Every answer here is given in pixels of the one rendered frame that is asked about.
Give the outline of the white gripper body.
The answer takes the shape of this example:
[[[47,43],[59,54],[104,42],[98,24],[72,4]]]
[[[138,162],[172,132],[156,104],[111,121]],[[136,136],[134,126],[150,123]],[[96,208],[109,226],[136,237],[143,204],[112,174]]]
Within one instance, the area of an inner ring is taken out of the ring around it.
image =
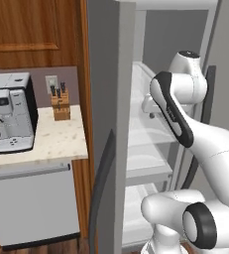
[[[154,101],[150,93],[146,94],[142,102],[144,113],[161,113],[159,105]]]

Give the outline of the white fridge shelf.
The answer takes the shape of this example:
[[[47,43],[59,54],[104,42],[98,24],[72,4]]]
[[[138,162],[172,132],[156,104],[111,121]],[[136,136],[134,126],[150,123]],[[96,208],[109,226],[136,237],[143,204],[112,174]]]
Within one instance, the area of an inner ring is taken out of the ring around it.
[[[156,145],[128,149],[126,186],[160,183],[169,180],[172,169]]]
[[[144,113],[142,102],[149,93],[150,83],[155,73],[143,63],[133,62],[130,117],[129,117],[129,146],[146,144],[171,143],[175,137],[166,122],[162,112],[152,113],[155,118],[151,119],[151,113]]]

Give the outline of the grey fridge door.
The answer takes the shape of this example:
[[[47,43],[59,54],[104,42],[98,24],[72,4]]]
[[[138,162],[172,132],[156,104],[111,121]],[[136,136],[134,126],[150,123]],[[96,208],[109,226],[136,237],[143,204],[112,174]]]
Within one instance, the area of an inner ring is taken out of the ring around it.
[[[98,254],[122,254],[136,4],[88,0],[94,175],[110,130],[112,163],[97,214]]]
[[[216,66],[210,124],[229,130],[229,0],[221,0],[207,63]]]

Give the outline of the grey fridge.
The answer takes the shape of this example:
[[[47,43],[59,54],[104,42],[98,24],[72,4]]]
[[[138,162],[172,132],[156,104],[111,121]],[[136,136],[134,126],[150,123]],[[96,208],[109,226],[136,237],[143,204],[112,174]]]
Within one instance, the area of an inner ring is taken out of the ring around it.
[[[200,56],[200,68],[203,71],[206,51],[209,49],[209,41],[213,30],[213,22],[216,17],[216,9],[219,0],[133,0],[138,11],[164,11],[170,14],[179,13],[183,16],[186,12],[191,14],[183,24],[175,17],[170,17],[164,22],[157,19],[150,21],[147,32],[153,32],[157,44],[152,47],[149,54],[142,55],[142,59],[150,65],[151,71],[159,69],[163,60],[170,57],[172,60],[181,51],[190,51]],[[201,28],[195,16],[196,11],[207,14],[208,25]]]

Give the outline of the brown wooden side panel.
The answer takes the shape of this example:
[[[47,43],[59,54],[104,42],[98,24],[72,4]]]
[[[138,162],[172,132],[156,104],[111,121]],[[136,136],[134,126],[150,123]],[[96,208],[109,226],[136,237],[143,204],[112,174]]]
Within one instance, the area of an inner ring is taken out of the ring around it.
[[[77,77],[80,111],[83,121],[88,158],[72,162],[80,227],[78,254],[89,254],[88,222],[90,200],[94,184],[94,155],[92,138],[92,110],[90,63],[88,47],[87,1],[74,0],[76,11]]]

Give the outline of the wooden knife block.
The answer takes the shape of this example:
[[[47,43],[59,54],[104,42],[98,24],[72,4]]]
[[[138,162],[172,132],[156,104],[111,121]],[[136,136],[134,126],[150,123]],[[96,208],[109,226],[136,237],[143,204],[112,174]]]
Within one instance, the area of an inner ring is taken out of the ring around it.
[[[54,111],[55,121],[69,120],[70,119],[70,105],[69,105],[69,96],[68,90],[65,90],[65,93],[62,93],[60,90],[60,98],[51,95],[51,104]]]

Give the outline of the silver black coffee machine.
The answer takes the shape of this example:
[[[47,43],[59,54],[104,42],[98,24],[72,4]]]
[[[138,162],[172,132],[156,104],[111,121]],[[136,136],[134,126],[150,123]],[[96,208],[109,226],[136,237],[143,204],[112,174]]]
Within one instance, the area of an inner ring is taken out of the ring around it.
[[[0,154],[32,150],[38,118],[31,75],[0,73]]]

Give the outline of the brown wooden cupboard door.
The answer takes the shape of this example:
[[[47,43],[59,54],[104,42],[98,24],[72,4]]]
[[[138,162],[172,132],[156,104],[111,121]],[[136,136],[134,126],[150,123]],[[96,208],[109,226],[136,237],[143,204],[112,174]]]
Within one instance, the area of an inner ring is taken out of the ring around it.
[[[0,0],[0,69],[77,64],[77,0]]]

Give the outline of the white dishwasher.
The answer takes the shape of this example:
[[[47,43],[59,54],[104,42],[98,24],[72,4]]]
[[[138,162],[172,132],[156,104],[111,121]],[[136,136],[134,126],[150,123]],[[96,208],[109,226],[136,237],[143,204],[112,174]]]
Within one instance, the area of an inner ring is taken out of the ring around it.
[[[0,245],[6,249],[79,233],[72,169],[0,181]]]

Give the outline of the white wall socket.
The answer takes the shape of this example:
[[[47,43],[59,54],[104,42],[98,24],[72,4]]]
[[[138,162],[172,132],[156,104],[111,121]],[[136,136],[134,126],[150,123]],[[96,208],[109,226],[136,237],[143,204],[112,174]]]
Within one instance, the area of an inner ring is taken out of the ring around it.
[[[58,88],[57,76],[56,75],[47,75],[46,76],[46,86],[48,94],[51,94],[51,86]]]

